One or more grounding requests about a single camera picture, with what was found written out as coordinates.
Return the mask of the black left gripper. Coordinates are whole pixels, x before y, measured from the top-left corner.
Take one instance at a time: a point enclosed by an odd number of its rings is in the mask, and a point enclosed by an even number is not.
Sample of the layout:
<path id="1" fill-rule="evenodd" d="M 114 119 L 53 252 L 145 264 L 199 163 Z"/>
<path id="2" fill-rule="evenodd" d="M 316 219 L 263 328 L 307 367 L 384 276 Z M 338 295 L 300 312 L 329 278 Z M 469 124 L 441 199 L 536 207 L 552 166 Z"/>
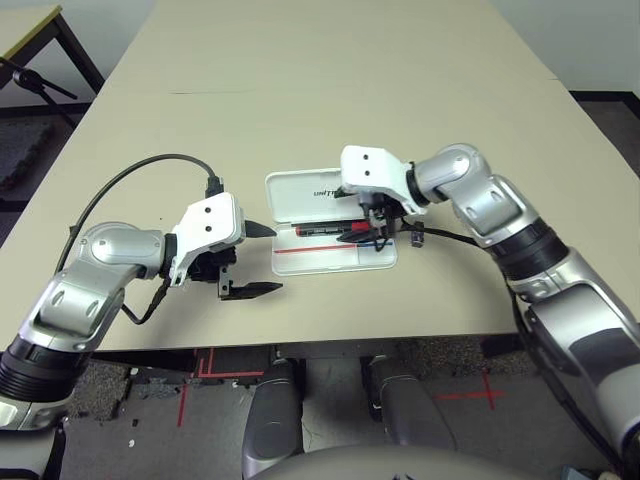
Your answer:
<path id="1" fill-rule="evenodd" d="M 255 221 L 244 221 L 244 236 L 247 239 L 275 237 L 272 228 Z M 283 287 L 277 282 L 250 282 L 236 286 L 229 267 L 237 261 L 234 247 L 218 252 L 206 251 L 191 263 L 191 280 L 194 282 L 218 283 L 218 296 L 222 301 L 251 300 Z"/>

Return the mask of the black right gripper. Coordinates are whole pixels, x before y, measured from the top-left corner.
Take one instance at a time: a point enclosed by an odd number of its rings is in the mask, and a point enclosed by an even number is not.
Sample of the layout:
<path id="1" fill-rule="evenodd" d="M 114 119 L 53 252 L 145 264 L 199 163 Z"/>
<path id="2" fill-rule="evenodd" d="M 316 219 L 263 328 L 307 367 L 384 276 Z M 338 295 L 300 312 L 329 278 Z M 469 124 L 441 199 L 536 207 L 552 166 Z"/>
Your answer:
<path id="1" fill-rule="evenodd" d="M 346 197 L 342 187 L 334 192 L 336 200 Z M 350 244 L 376 245 L 382 235 L 394 235 L 397 222 L 405 216 L 401 203 L 384 193 L 359 193 L 359 205 L 369 225 L 366 230 L 350 230 L 338 236 L 336 240 Z"/>

